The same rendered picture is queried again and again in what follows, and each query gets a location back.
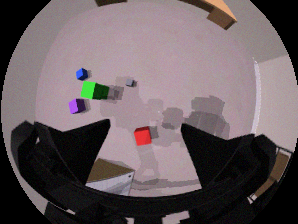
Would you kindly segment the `green block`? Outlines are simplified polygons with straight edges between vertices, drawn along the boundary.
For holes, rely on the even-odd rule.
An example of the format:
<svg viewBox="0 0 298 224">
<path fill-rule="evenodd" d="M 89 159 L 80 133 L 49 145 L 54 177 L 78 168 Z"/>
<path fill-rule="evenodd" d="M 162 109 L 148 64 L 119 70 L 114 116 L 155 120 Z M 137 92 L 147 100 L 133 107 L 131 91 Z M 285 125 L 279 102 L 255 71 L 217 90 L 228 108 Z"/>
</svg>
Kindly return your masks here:
<svg viewBox="0 0 298 224">
<path fill-rule="evenodd" d="M 92 83 L 92 81 L 84 81 L 82 83 L 81 95 L 85 99 L 101 100 L 101 93 L 104 85 Z"/>
<path fill-rule="evenodd" d="M 104 84 L 102 84 L 102 85 L 104 85 Z M 104 85 L 104 88 L 102 88 L 101 100 L 108 99 L 108 93 L 109 93 L 109 87 L 106 87 L 106 85 Z"/>
</svg>

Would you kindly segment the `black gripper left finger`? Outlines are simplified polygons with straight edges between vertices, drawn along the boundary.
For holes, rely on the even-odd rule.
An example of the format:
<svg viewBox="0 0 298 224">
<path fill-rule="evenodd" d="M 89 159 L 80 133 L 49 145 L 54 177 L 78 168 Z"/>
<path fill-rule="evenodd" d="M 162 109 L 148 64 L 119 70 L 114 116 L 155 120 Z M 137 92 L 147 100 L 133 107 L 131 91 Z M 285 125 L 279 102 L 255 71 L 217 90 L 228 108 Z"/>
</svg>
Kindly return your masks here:
<svg viewBox="0 0 298 224">
<path fill-rule="evenodd" d="M 56 149 L 57 155 L 78 184 L 86 184 L 98 152 L 110 129 L 110 120 L 94 121 L 84 127 L 61 132 L 36 121 L 39 140 Z"/>
</svg>

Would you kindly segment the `purple block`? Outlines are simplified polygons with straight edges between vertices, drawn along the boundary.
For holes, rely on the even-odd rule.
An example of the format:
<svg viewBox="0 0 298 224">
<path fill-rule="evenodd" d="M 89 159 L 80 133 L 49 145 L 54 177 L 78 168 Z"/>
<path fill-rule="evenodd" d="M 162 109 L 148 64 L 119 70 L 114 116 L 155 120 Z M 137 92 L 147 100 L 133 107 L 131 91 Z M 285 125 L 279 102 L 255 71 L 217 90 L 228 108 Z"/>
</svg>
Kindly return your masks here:
<svg viewBox="0 0 298 224">
<path fill-rule="evenodd" d="M 82 99 L 74 99 L 72 101 L 69 101 L 68 105 L 69 105 L 69 109 L 71 109 L 71 113 L 78 113 L 78 112 L 85 111 L 85 104 L 84 104 L 84 100 Z"/>
</svg>

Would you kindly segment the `red block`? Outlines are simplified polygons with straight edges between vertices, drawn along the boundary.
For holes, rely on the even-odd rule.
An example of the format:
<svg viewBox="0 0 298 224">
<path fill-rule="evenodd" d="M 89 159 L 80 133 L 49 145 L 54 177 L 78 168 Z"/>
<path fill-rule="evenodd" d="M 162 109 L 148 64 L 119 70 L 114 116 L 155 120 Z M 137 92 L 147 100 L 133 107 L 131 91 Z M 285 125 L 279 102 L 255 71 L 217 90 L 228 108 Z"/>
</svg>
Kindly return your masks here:
<svg viewBox="0 0 298 224">
<path fill-rule="evenodd" d="M 150 137 L 149 125 L 146 127 L 140 127 L 134 129 L 134 136 L 136 136 L 137 145 L 152 143 L 152 137 Z"/>
</svg>

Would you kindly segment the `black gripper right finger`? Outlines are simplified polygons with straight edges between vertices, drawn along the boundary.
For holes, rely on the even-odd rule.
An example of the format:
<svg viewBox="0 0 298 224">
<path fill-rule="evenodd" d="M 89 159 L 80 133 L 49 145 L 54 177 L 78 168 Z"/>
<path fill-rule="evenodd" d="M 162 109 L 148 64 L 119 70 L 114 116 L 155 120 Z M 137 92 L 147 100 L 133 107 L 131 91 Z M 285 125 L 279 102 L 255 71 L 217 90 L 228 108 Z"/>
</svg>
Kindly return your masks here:
<svg viewBox="0 0 298 224">
<path fill-rule="evenodd" d="M 245 136 L 223 140 L 186 123 L 181 124 L 181 133 L 202 188 L 213 185 L 214 179 L 230 163 L 238 149 L 251 144 L 255 137 L 255 133 L 247 133 Z"/>
</svg>

